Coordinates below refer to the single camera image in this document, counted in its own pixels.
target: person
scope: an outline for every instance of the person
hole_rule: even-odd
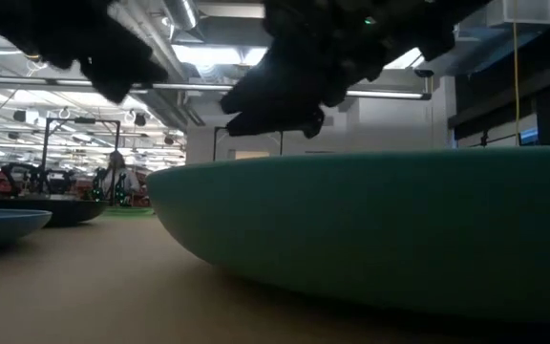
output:
[[[126,167],[124,157],[118,151],[114,151],[110,154],[110,163],[107,167],[107,174],[103,179],[103,191],[105,191],[106,195],[111,195],[112,192],[112,173],[116,176],[114,187],[116,187],[116,184],[120,180],[120,175],[124,174],[126,175],[123,185],[124,192],[130,194],[132,192],[140,191],[141,187],[139,185],[138,177],[131,169]]]

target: wall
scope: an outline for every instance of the wall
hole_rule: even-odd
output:
[[[212,126],[190,128],[186,163],[213,160],[214,125],[224,125],[226,116],[214,116],[213,108],[196,107]],[[447,118],[455,113],[455,80],[443,77],[434,91],[433,100],[392,100],[362,98],[345,113],[326,109],[333,116],[334,126],[324,127],[322,133],[307,140],[301,133],[285,133],[284,155],[303,155],[307,152],[376,152],[443,149],[452,146],[452,133]],[[221,132],[217,138],[216,159],[231,159],[229,151],[266,151],[279,155],[278,133],[257,137],[230,138]]]
[[[519,131],[524,132],[530,129],[536,129],[538,127],[536,114],[522,118],[519,121]],[[514,147],[517,145],[517,139],[515,133],[517,132],[517,125],[514,121],[502,124],[498,127],[492,128],[487,132],[487,146],[488,147]],[[474,134],[468,138],[464,138],[457,142],[457,146],[460,148],[474,147],[481,144],[482,133]]]

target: duct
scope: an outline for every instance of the duct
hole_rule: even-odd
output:
[[[437,75],[469,75],[491,67],[513,52],[515,0],[495,0],[455,28],[455,48],[425,63]],[[518,45],[550,28],[550,0],[517,0]]]
[[[170,23],[178,30],[189,31],[199,24],[199,9],[193,0],[163,0]]]

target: white wall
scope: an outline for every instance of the white wall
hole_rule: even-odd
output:
[[[203,118],[210,118],[214,110],[196,108]],[[307,140],[301,133],[285,133],[284,155],[303,155],[307,152],[375,152],[451,147],[451,133],[447,118],[455,113],[455,80],[443,77],[434,91],[433,100],[358,99],[346,113],[327,109],[333,116],[333,127],[324,127],[322,133]],[[228,117],[217,116],[223,125]],[[230,138],[224,132],[218,136],[217,160],[230,159],[229,151],[266,151],[279,155],[277,133],[257,137]],[[186,163],[213,160],[213,126],[190,128]]]

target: ceiling light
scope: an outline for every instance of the ceiling light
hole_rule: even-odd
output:
[[[243,59],[243,64],[248,66],[256,66],[266,54],[266,48],[254,48],[247,53]]]
[[[92,132],[91,135],[94,136],[105,136],[105,137],[113,137],[112,133],[110,132]],[[121,138],[149,138],[150,136],[145,133],[120,133]]]
[[[348,91],[348,96],[351,97],[376,97],[390,99],[423,99],[425,95],[417,93],[398,93],[398,92],[382,92],[382,91]]]
[[[61,129],[65,129],[65,131],[68,131],[68,132],[71,132],[71,133],[75,133],[75,129],[72,128],[71,126],[69,125],[65,125],[65,124],[61,124]]]
[[[108,142],[108,141],[106,141],[106,140],[102,140],[102,139],[93,139],[93,140],[96,141],[96,142],[99,142],[99,143],[101,143],[101,144],[105,144],[105,145],[108,146],[108,147],[114,147],[113,144],[111,144],[110,142]]]
[[[0,148],[17,148],[17,149],[33,149],[42,150],[44,146],[42,144],[14,144],[14,143],[0,143]],[[103,154],[112,153],[111,147],[95,147],[95,146],[72,146],[63,144],[49,144],[49,150],[83,150],[87,152],[97,152]],[[177,148],[137,148],[137,152],[144,153],[161,153],[161,154],[173,154],[180,155],[183,152]],[[132,148],[118,148],[118,152],[121,154],[134,154]]]
[[[241,56],[235,48],[185,47],[173,45],[173,51],[181,62],[210,66],[216,64],[240,64]]]
[[[406,54],[396,58],[390,64],[384,67],[384,69],[406,69],[413,65],[421,57],[421,52],[417,48],[409,50]]]
[[[419,58],[417,58],[417,60],[411,65],[411,68],[415,69],[417,67],[419,67],[422,63],[424,63],[426,61],[426,58],[424,57],[424,55],[421,55],[419,56]]]
[[[93,140],[93,138],[91,138],[88,135],[84,135],[84,134],[73,134],[72,139],[78,139],[78,140],[81,140],[81,141],[84,141],[84,142],[90,142],[90,141]]]

